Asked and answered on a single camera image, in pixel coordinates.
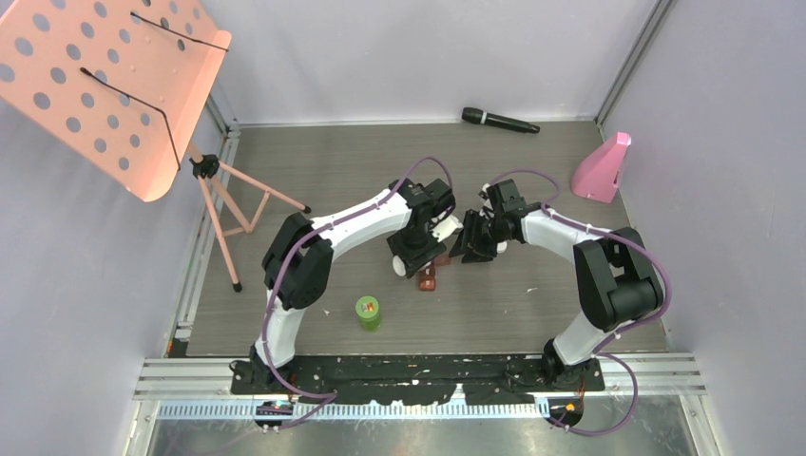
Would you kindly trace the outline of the green black pill bottle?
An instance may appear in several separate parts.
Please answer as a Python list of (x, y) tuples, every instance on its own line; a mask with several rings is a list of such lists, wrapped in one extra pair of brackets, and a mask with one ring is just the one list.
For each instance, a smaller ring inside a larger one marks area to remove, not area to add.
[(382, 322), (379, 301), (370, 295), (360, 297), (355, 304), (360, 326), (369, 332), (377, 331)]

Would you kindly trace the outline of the brown translucent pill container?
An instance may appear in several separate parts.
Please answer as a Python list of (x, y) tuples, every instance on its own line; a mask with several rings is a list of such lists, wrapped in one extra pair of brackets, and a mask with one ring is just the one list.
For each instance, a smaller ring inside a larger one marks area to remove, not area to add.
[(436, 289), (437, 269), (450, 264), (450, 256), (448, 254), (442, 254), (423, 266), (418, 271), (418, 290), (421, 292), (433, 292)]

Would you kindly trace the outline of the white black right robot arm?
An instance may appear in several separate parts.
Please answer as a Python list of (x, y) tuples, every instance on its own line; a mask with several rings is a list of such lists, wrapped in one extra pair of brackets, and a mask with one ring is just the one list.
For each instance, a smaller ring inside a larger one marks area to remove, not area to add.
[(490, 262), (510, 241), (544, 248), (574, 266), (580, 312), (544, 346), (537, 379), (566, 390), (579, 382), (602, 344), (663, 304), (664, 291), (643, 240), (632, 228), (610, 231), (528, 203), (513, 180), (487, 186), (484, 206), (465, 213), (451, 257)]

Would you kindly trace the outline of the white capped pill bottle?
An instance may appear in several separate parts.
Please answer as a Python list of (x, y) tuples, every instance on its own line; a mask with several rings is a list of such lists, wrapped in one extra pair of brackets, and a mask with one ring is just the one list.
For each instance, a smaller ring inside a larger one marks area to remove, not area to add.
[(406, 276), (407, 275), (406, 265), (405, 265), (404, 261), (399, 256), (394, 256), (393, 257), (392, 265), (393, 265), (393, 271), (398, 276)]

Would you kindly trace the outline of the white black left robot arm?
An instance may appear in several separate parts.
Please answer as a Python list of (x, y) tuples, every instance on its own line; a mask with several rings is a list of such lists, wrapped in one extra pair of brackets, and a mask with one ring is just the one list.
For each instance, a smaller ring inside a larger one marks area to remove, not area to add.
[(446, 252), (446, 238), (460, 226), (454, 208), (455, 197), (443, 180), (422, 184), (405, 179), (329, 216), (288, 217), (261, 261), (267, 315), (250, 349), (248, 381), (270, 393), (290, 385), (288, 363), (296, 354), (302, 318), (324, 295), (340, 257), (386, 237), (394, 272), (411, 278)]

